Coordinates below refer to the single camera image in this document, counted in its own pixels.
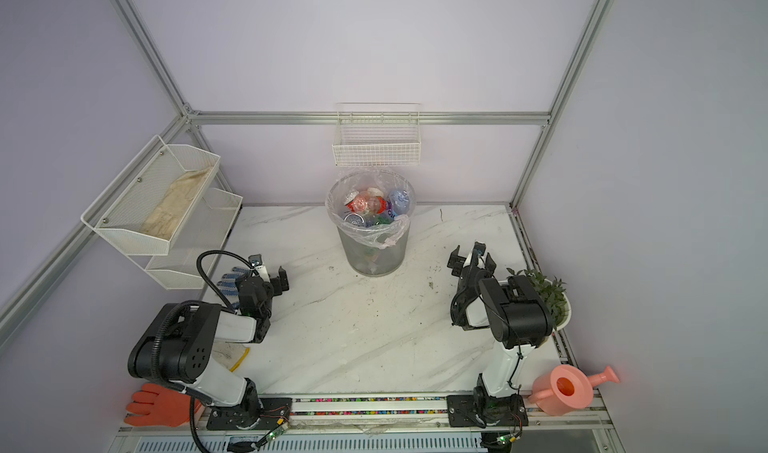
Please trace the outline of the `green crushed plastic bottle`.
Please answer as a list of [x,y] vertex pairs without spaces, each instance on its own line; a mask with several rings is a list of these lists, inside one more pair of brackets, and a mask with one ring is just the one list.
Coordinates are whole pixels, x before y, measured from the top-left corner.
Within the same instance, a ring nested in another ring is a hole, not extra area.
[[389,211],[381,212],[375,215],[370,216],[366,220],[366,225],[368,227],[378,226],[378,225],[389,225],[393,223],[395,220],[395,217],[390,214]]

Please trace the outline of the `red label purple cap bottle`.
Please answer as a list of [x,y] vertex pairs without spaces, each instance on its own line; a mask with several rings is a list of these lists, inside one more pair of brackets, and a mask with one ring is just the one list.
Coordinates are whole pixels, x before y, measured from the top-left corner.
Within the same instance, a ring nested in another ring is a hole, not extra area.
[[388,210],[389,202],[382,196],[360,193],[348,208],[360,215],[378,214]]

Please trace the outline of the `red cap clear bottle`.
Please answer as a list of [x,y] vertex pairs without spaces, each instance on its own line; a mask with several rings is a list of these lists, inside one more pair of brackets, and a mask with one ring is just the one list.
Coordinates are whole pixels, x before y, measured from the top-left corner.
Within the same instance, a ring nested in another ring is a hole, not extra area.
[[349,205],[350,203],[352,203],[358,197],[359,194],[360,194],[360,192],[358,190],[352,190],[351,192],[349,192],[345,196],[345,198],[343,200],[343,204],[345,206]]

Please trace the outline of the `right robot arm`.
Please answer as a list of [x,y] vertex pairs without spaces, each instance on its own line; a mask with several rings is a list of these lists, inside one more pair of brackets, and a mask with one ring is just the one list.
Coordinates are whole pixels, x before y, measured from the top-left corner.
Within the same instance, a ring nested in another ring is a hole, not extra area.
[[495,341],[492,359],[473,389],[467,420],[480,427],[506,419],[521,422],[521,375],[530,354],[555,330],[550,309],[527,275],[497,279],[496,263],[483,243],[475,243],[468,256],[455,248],[447,267],[458,278],[451,323],[464,331],[488,329]]

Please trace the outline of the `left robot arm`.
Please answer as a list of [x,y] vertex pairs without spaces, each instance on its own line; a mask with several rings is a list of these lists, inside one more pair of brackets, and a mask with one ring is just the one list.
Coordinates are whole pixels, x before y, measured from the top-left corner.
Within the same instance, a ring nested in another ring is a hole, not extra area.
[[[210,256],[227,256],[245,266],[235,272],[236,303],[206,273],[203,261]],[[288,273],[280,267],[271,276],[259,255],[244,258],[222,249],[200,253],[195,266],[219,301],[164,305],[129,354],[127,370],[134,378],[184,394],[246,429],[266,409],[255,381],[216,360],[214,346],[262,342],[271,326],[274,298],[290,289]]]

